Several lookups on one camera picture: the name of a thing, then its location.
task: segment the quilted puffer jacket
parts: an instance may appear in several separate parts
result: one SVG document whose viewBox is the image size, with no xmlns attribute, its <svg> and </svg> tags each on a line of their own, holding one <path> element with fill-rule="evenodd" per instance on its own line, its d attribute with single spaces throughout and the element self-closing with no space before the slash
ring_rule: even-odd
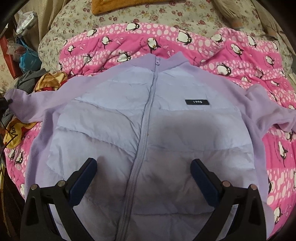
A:
<svg viewBox="0 0 296 241">
<path fill-rule="evenodd" d="M 191 66 L 181 53 L 167 60 L 147 54 L 74 77 L 55 92 L 12 90 L 5 97 L 21 121 L 43 121 L 27 163 L 26 195 L 33 183 L 55 185 L 87 158 L 97 160 L 97 174 L 74 207 L 95 240 L 193 240 L 213 211 L 190 174 L 196 158 L 234 186 L 256 184 L 271 233 L 261 138 L 274 123 L 294 129 L 295 112 L 270 101 L 263 87 L 244 90 Z"/>
</svg>

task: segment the blue bag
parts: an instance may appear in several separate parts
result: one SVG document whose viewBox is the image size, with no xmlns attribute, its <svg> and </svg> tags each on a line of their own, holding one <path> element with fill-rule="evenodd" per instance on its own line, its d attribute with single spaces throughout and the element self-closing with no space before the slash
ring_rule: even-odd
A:
<svg viewBox="0 0 296 241">
<path fill-rule="evenodd" d="M 26 48 L 26 52 L 20 57 L 20 69 L 23 73 L 30 70 L 37 71 L 40 70 L 41 60 L 38 57 L 38 53 L 33 49 L 29 48 L 21 39 L 22 45 Z"/>
</svg>

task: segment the zipper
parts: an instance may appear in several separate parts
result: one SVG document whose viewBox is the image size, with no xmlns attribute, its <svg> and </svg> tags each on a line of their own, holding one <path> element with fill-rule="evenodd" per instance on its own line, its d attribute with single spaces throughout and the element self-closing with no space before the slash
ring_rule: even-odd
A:
<svg viewBox="0 0 296 241">
<path fill-rule="evenodd" d="M 144 114 L 143 114 L 143 120 L 142 120 L 142 128 L 141 128 L 141 136 L 140 136 L 140 141 L 139 141 L 139 148 L 138 148 L 138 153 L 136 155 L 134 164 L 132 166 L 131 174 L 127 183 L 126 187 L 126 198 L 125 198 L 125 203 L 124 203 L 124 211 L 123 215 L 120 218 L 119 225 L 118 225 L 118 232 L 116 235 L 116 240 L 115 241 L 124 241 L 126 231 L 128 228 L 128 223 L 131 215 L 131 208 L 133 205 L 133 195 L 136 187 L 136 181 L 138 178 L 138 174 L 140 172 L 142 162 L 144 160 L 144 155 L 145 155 L 145 150 L 146 150 L 146 145 L 147 145 L 147 132 L 148 132 L 148 126 L 149 126 L 149 119 L 150 119 L 150 112 L 151 112 L 151 107 L 152 103 L 154 100 L 154 95 L 155 95 L 155 86 L 156 86 L 156 80 L 158 77 L 158 68 L 159 68 L 159 63 L 160 63 L 160 58 L 156 57 L 155 61 L 155 72 L 153 76 L 153 81 L 152 81 L 152 86 L 151 86 L 151 91 L 150 91 L 150 96 L 148 98 Z"/>
</svg>

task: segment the orange plush fabric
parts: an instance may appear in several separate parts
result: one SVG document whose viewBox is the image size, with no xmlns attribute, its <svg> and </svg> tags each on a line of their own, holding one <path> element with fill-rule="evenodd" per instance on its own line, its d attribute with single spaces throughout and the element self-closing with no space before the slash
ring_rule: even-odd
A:
<svg viewBox="0 0 296 241">
<path fill-rule="evenodd" d="M 167 1 L 168 0 L 92 0 L 91 11 L 93 14 L 100 14 L 124 7 Z"/>
</svg>

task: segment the pink blanket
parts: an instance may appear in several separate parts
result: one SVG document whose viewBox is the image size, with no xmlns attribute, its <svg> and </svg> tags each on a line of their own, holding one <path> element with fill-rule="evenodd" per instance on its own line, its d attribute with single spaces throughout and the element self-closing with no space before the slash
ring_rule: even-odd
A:
<svg viewBox="0 0 296 241">
<path fill-rule="evenodd" d="M 65 41 L 58 69 L 70 76 L 96 75 L 147 53 L 169 58 L 178 51 L 182 51 L 193 65 L 225 76 L 242 88 L 259 83 L 271 100 L 287 108 L 296 107 L 296 94 L 284 75 L 277 44 L 257 41 L 250 35 L 228 28 L 219 29 L 210 39 L 149 23 L 92 29 Z M 27 135 L 36 136 L 34 132 L 38 133 L 39 128 L 28 131 Z M 263 138 L 270 183 L 268 205 L 274 210 L 273 233 L 285 223 L 295 204 L 295 139 L 294 133 L 285 133 L 277 126 L 273 126 Z M 17 149 L 18 153 L 24 152 L 23 158 L 29 154 L 25 145 L 21 144 Z M 21 189 L 25 164 L 21 170 L 16 170 L 13 160 L 9 163 L 9 173 Z"/>
</svg>

